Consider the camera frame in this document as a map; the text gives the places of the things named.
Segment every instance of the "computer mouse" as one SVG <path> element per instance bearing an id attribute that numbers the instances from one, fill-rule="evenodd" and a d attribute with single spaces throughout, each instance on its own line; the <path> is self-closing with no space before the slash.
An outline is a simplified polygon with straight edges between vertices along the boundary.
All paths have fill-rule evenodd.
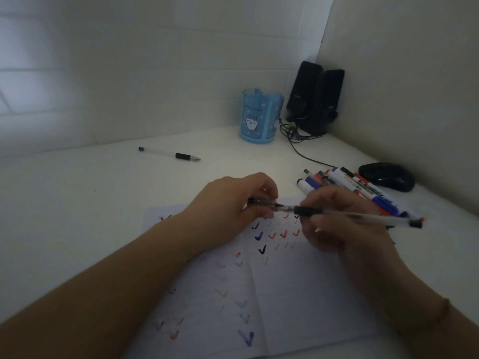
<path id="1" fill-rule="evenodd" d="M 359 168 L 359 175 L 374 185 L 388 187 L 397 191 L 407 193 L 416 184 L 414 176 L 401 165 L 389 162 L 376 162 L 362 165 Z"/>

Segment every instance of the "bracelet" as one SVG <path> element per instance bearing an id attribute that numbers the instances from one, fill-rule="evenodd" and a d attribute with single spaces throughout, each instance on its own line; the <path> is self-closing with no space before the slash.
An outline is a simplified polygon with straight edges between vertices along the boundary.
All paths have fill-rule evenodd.
<path id="1" fill-rule="evenodd" d="M 451 302 L 449 301 L 449 299 L 444 299 L 443 309 L 441 310 L 441 313 L 436 318 L 434 318 L 433 320 L 429 321 L 426 324 L 413 326 L 413 327 L 401 330 L 401 332 L 403 334 L 409 334 L 409 333 L 414 333 L 418 331 L 432 330 L 436 326 L 439 326 L 449 316 L 450 312 L 451 312 Z"/>

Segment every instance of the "white wall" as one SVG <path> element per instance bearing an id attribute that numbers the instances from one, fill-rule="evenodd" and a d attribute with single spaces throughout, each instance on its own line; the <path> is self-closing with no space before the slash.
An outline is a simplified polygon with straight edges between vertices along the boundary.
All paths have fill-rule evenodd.
<path id="1" fill-rule="evenodd" d="M 318 63 L 346 70 L 332 133 L 479 214 L 479 0 L 334 0 Z"/>
<path id="2" fill-rule="evenodd" d="M 332 0 L 0 0 L 0 156 L 239 123 L 289 94 Z"/>

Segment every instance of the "left hand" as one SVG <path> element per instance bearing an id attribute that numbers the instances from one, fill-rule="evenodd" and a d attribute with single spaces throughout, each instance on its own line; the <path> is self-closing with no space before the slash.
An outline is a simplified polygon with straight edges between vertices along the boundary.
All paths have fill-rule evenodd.
<path id="1" fill-rule="evenodd" d="M 227 243 L 256 218 L 274 217 L 267 207 L 244 208 L 248 198 L 276 200 L 278 187 L 261 172 L 241 179 L 224 177 L 207 184 L 178 216 L 204 251 Z"/>

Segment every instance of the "desk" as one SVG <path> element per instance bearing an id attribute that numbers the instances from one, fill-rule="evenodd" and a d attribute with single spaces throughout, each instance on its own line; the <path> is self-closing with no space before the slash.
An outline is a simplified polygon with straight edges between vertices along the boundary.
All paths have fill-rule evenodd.
<path id="1" fill-rule="evenodd" d="M 202 160 L 140 153 L 140 145 Z M 297 148 L 351 171 L 374 162 L 329 135 Z M 237 126 L 0 160 L 0 321 L 136 238 L 145 208 L 188 203 L 209 181 L 258 171 L 277 182 L 281 197 L 298 196 L 296 180 L 303 169 L 325 167 L 298 156 L 281 135 L 270 144 L 250 144 L 238 137 Z M 479 323 L 479 220 L 421 186 L 407 194 L 390 194 L 426 217 L 423 230 L 392 230 L 402 258 Z M 282 357 L 408 354 L 391 336 Z"/>

